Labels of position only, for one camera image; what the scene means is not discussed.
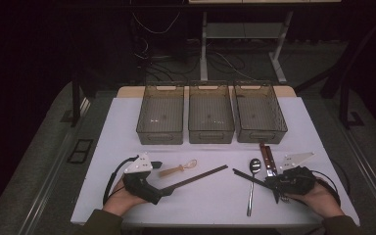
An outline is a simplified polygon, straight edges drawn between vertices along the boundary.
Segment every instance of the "transparent storage bin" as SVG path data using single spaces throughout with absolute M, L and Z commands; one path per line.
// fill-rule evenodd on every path
M 184 85 L 178 81 L 147 82 L 136 127 L 142 145 L 183 143 Z
M 191 144 L 230 144 L 234 118 L 226 81 L 191 81 L 188 130 Z
M 288 131 L 270 81 L 234 81 L 234 114 L 240 143 L 279 144 Z

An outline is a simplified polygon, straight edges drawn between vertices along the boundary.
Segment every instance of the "dark background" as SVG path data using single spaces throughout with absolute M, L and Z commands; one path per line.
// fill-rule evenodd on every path
M 160 28 L 174 15 L 138 14 L 150 28 Z M 258 20 L 270 21 L 276 14 L 262 10 Z M 256 20 L 256 14 L 243 14 L 240 19 L 238 15 L 227 13 L 221 19 L 211 14 L 211 18 Z M 90 97 L 98 90 L 135 84 L 141 80 L 133 56 L 139 34 L 180 58 L 185 56 L 184 40 L 201 34 L 201 12 L 182 12 L 166 38 L 150 35 L 130 19 L 124 11 L 66 11 L 50 1 L 0 1 L 0 195 L 51 103 L 73 74 L 78 74 L 81 88 Z M 343 0 L 338 8 L 295 9 L 287 38 L 290 43 L 359 42 L 375 24 L 376 1 Z M 353 65 L 350 78 L 352 89 L 376 118 L 376 32 Z

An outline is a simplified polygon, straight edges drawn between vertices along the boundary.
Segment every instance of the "gray floor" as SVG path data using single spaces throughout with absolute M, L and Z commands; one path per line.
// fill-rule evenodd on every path
M 267 52 L 273 48 L 273 43 L 262 41 L 211 42 L 208 46 L 209 79 L 232 80 L 242 76 L 227 66 L 227 60 L 246 76 L 275 82 L 267 57 Z M 345 48 L 346 43 L 340 42 L 286 44 L 279 61 L 288 79 L 287 85 L 299 85 L 328 69 Z M 167 74 L 175 80 L 199 79 L 198 44 L 192 42 L 190 51 L 192 56 L 185 62 L 170 61 L 162 52 L 155 52 L 158 66 L 148 69 L 147 79 L 169 80 Z M 350 197 L 364 234 L 376 234 L 376 175 L 370 179 L 359 169 L 361 160 L 376 174 L 376 121 L 352 92 L 350 111 L 357 112 L 365 125 L 344 129 L 337 119 L 339 97 L 320 98 L 321 86 L 319 82 L 300 96 L 344 186 L 351 190 Z M 61 91 L 0 199 L 0 234 L 72 234 L 77 229 L 78 225 L 70 223 L 71 214 L 115 96 L 116 91 L 99 92 L 96 98 L 85 103 L 83 118 L 72 128 L 68 122 L 62 122 L 65 112 L 71 110 L 70 85 Z M 89 158 L 84 164 L 68 164 L 66 159 L 77 139 L 94 140 Z M 279 232 L 305 234 L 309 230 L 295 228 Z M 323 233 L 319 230 L 313 234 Z

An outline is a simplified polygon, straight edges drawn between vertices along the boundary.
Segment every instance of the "sleeve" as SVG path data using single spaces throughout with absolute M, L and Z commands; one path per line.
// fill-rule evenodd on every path
M 361 230 L 353 222 L 353 219 L 346 215 L 326 218 L 322 221 L 326 234 L 329 235 L 360 235 Z
M 94 210 L 87 222 L 74 235 L 118 235 L 123 218 L 115 214 Z

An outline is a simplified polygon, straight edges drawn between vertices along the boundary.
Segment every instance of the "hand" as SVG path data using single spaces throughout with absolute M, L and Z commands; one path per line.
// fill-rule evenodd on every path
M 345 215 L 334 197 L 317 182 L 313 189 L 305 195 L 286 194 L 286 196 L 304 202 L 323 218 Z
M 103 211 L 110 212 L 118 216 L 124 215 L 127 211 L 136 205 L 146 203 L 145 200 L 130 194 L 123 184 L 123 177 L 118 181 L 113 189 L 113 195 L 103 206 Z

